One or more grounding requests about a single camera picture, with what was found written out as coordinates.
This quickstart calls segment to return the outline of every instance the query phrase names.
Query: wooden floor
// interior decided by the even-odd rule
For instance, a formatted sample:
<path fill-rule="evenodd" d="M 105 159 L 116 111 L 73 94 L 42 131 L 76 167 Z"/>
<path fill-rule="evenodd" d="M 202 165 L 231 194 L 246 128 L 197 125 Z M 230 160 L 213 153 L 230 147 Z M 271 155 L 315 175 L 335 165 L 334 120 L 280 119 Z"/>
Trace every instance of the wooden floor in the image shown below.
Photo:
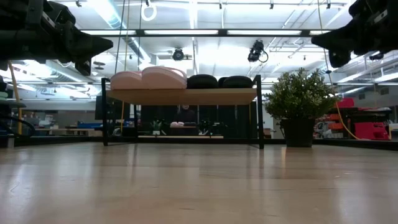
<path fill-rule="evenodd" d="M 398 223 L 398 153 L 100 143 L 0 151 L 0 223 Z"/>

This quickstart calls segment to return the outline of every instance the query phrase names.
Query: black plant pot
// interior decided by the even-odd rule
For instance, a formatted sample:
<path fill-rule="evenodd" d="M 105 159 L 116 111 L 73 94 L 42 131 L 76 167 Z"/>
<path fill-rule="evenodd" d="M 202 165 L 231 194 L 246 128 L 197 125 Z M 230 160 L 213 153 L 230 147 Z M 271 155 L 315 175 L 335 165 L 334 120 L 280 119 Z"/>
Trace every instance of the black plant pot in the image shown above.
<path fill-rule="evenodd" d="M 312 147 L 314 119 L 285 119 L 280 121 L 287 147 Z"/>

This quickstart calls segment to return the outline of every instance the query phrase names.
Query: pink cushion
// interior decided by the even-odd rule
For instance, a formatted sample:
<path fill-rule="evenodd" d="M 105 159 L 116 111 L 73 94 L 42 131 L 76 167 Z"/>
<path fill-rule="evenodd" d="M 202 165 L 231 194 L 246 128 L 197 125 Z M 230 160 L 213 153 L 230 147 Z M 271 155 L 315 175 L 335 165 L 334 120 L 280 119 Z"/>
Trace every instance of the pink cushion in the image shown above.
<path fill-rule="evenodd" d="M 140 72 L 118 72 L 111 78 L 111 90 L 145 89 Z"/>
<path fill-rule="evenodd" d="M 187 74 L 176 68 L 148 67 L 142 71 L 142 82 L 150 90 L 186 89 Z"/>

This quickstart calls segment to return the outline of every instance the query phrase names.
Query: green plant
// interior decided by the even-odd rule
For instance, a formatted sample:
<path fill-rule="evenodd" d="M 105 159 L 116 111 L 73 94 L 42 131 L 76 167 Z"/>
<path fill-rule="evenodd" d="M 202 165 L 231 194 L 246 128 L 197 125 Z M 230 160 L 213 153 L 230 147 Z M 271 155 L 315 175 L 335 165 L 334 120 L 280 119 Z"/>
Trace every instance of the green plant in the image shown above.
<path fill-rule="evenodd" d="M 155 120 L 155 121 L 151 122 L 150 125 L 152 126 L 152 129 L 154 131 L 160 131 L 162 129 L 162 123 L 163 123 L 163 121 L 161 121 L 161 120 Z"/>
<path fill-rule="evenodd" d="M 324 83 L 319 71 L 310 77 L 301 68 L 297 73 L 284 73 L 264 96 L 266 111 L 275 119 L 315 119 L 324 115 L 339 100 L 332 86 Z"/>

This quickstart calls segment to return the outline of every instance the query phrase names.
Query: potted plant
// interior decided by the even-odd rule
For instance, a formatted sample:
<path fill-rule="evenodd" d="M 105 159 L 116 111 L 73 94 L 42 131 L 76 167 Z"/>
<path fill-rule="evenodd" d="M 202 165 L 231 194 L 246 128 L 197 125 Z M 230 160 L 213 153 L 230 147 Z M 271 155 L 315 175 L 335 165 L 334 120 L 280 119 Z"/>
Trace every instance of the potted plant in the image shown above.
<path fill-rule="evenodd" d="M 160 130 L 162 129 L 162 121 L 161 120 L 155 120 L 151 122 L 152 126 L 152 134 L 153 135 L 160 135 Z"/>
<path fill-rule="evenodd" d="M 324 83 L 318 70 L 311 76 L 301 68 L 297 73 L 284 73 L 265 94 L 266 111 L 280 120 L 288 147 L 311 147 L 315 119 L 338 101 L 331 86 Z"/>

